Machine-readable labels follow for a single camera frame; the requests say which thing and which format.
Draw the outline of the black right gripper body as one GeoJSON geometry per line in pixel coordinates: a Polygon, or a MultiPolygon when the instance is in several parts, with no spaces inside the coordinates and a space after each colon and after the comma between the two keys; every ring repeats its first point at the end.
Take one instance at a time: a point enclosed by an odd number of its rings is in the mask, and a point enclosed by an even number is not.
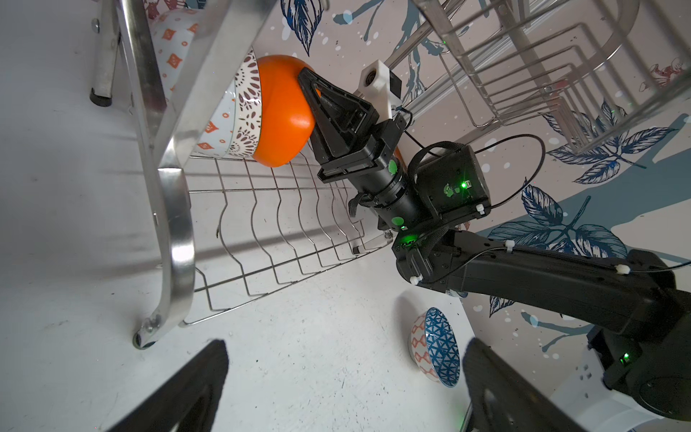
{"type": "Polygon", "coordinates": [[[329,143],[338,138],[336,126],[316,122],[318,178],[323,183],[348,181],[357,191],[349,212],[372,209],[393,230],[411,230],[426,221],[426,205],[415,191],[402,162],[394,156],[406,126],[402,115],[375,124],[341,157],[329,154],[329,143]]]}

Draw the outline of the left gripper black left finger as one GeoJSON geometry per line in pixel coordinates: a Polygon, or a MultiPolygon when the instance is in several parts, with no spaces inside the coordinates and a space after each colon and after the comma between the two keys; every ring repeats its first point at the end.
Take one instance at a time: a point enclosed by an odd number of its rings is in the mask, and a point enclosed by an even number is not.
{"type": "Polygon", "coordinates": [[[210,431],[229,370],[226,344],[212,340],[113,431],[210,431]]]}

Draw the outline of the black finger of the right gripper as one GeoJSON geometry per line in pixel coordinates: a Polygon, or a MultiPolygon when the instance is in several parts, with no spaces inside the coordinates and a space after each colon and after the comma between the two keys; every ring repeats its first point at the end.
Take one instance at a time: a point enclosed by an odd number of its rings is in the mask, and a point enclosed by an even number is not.
{"type": "Polygon", "coordinates": [[[331,84],[310,68],[298,83],[315,121],[311,145],[318,162],[331,162],[356,151],[380,119],[372,104],[331,84]]]}

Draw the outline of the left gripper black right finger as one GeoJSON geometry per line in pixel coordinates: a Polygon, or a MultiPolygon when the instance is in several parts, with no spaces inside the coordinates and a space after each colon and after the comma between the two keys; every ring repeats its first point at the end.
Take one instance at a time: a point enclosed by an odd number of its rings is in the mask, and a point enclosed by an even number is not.
{"type": "Polygon", "coordinates": [[[469,342],[462,369],[477,430],[583,430],[478,338],[469,342]]]}

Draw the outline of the orange plastic bowl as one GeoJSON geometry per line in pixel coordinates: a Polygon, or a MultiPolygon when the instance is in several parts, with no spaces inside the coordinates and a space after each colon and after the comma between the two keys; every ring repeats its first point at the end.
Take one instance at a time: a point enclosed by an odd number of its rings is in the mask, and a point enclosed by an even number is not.
{"type": "Polygon", "coordinates": [[[292,161],[314,130],[315,120],[298,82],[298,75],[308,66],[286,55],[258,60],[262,125],[253,158],[266,167],[282,167],[292,161]]]}

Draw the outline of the white lattice pattern bowl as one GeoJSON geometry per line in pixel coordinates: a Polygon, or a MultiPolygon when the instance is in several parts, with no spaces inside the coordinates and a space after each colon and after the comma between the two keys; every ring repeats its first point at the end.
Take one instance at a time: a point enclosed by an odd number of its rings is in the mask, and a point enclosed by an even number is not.
{"type": "Polygon", "coordinates": [[[261,134],[262,90],[257,56],[248,51],[235,75],[236,113],[231,144],[227,156],[252,158],[261,134]]]}

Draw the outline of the steel wire dish rack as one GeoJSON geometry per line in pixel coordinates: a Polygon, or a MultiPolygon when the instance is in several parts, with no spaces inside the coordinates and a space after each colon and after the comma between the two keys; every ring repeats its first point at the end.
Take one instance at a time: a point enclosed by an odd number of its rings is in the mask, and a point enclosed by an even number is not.
{"type": "MultiPolygon", "coordinates": [[[[502,126],[536,115],[554,117],[574,157],[594,155],[618,134],[644,122],[690,93],[690,72],[682,69],[662,84],[646,68],[630,40],[640,13],[638,1],[621,1],[617,12],[600,12],[611,28],[603,44],[578,65],[544,69],[543,57],[525,30],[563,8],[552,1],[536,11],[515,14],[506,1],[493,1],[482,14],[496,14],[500,28],[485,41],[466,49],[451,21],[458,1],[418,1],[425,21],[382,61],[392,72],[430,34],[439,37],[464,75],[483,98],[492,117],[462,138],[469,144],[502,126]]],[[[193,55],[183,66],[172,100],[165,98],[147,10],[139,1],[107,1],[99,34],[102,46],[95,65],[91,101],[112,101],[114,67],[124,55],[131,81],[131,102],[140,121],[140,156],[154,222],[164,278],[158,308],[142,322],[133,343],[152,347],[169,329],[187,325],[194,295],[195,248],[190,191],[185,164],[197,154],[209,120],[233,82],[225,66],[240,68],[253,39],[269,14],[267,1],[214,1],[192,41],[193,55]]]]}

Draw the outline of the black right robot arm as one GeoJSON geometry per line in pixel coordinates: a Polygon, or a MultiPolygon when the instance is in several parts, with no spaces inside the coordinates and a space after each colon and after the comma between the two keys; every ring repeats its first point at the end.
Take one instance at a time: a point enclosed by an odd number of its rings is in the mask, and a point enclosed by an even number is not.
{"type": "Polygon", "coordinates": [[[655,254],[610,247],[604,229],[578,229],[579,240],[548,247],[557,203],[526,186],[536,234],[513,223],[489,237],[460,230],[494,204],[475,151],[441,141],[441,155],[419,151],[407,168],[394,156],[407,128],[384,120],[365,100],[310,68],[297,77],[315,126],[311,143],[325,183],[356,189],[349,211],[372,210],[397,237],[399,274],[439,293],[483,293],[570,315],[592,325],[588,343],[604,364],[603,385],[647,412],[690,418],[690,295],[655,254]]]}

